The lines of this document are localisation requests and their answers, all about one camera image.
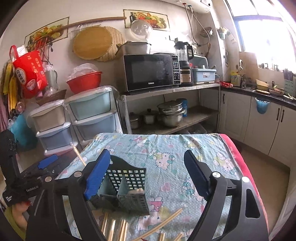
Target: red bag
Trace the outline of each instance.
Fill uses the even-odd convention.
[[[10,59],[12,49],[16,57],[16,60],[13,61],[13,66],[15,67],[17,78],[22,84],[24,97],[31,99],[47,86],[40,53],[38,50],[35,50],[19,57],[16,46],[12,45],[9,51]]]

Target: stainless steel pot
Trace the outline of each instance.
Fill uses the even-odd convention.
[[[165,114],[165,115],[173,114],[182,110],[182,102],[171,100],[171,101],[159,104],[157,107],[159,109],[160,114]]]
[[[181,121],[183,120],[184,112],[185,112],[185,109],[182,109],[179,112],[169,114],[169,115],[159,114],[157,118],[160,122],[162,122],[167,127],[176,127],[180,125]]]
[[[121,46],[117,46],[116,56],[128,54],[150,54],[151,44],[147,42],[126,42]]]
[[[129,118],[132,129],[138,129],[141,126],[141,118],[139,115],[135,114],[134,112],[131,112],[129,114]]]
[[[153,125],[156,121],[157,111],[147,109],[147,111],[142,113],[142,115],[143,115],[143,121],[145,124]]]

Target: blue gripper pad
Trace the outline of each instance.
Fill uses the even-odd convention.
[[[84,196],[89,200],[92,196],[96,195],[99,187],[102,183],[102,180],[105,176],[105,173],[110,164],[110,152],[107,149],[104,149],[98,157],[98,162],[91,171],[90,175],[86,180],[86,189]]]
[[[46,168],[49,164],[55,162],[58,159],[57,155],[52,155],[50,157],[47,157],[45,159],[43,159],[42,161],[39,162],[38,168],[39,169],[44,169]]]
[[[197,164],[198,160],[194,156],[191,150],[187,150],[184,153],[184,164],[186,166],[186,169],[192,179],[192,182],[198,192],[198,194],[205,198],[205,200],[208,201],[208,198],[210,196],[210,191],[208,187],[208,180],[205,177],[203,171]]]

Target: black countertop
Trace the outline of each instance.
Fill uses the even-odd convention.
[[[291,108],[293,110],[296,110],[296,102],[291,102],[289,101],[287,98],[285,97],[275,97],[270,95],[264,95],[264,94],[260,94],[257,91],[255,92],[251,92],[251,91],[247,91],[244,89],[239,89],[239,88],[225,88],[225,87],[221,87],[222,91],[227,91],[227,92],[233,92],[233,93],[238,93],[238,94],[243,94],[243,95],[248,95],[248,96],[253,96],[256,97],[259,100],[263,100],[263,101],[270,101],[288,108]]]

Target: fruit wall decal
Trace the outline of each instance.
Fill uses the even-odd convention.
[[[148,12],[141,10],[124,9],[123,15],[126,17],[125,28],[130,28],[134,20],[143,20],[152,26],[153,29],[170,31],[168,16],[156,12]]]
[[[24,45],[28,51],[33,51],[35,48],[49,44],[50,42],[56,42],[61,39],[68,37],[68,29],[62,30],[60,32],[54,32],[56,28],[65,26],[69,24],[69,17],[57,20],[55,22],[49,23],[34,32],[30,33],[25,37]]]

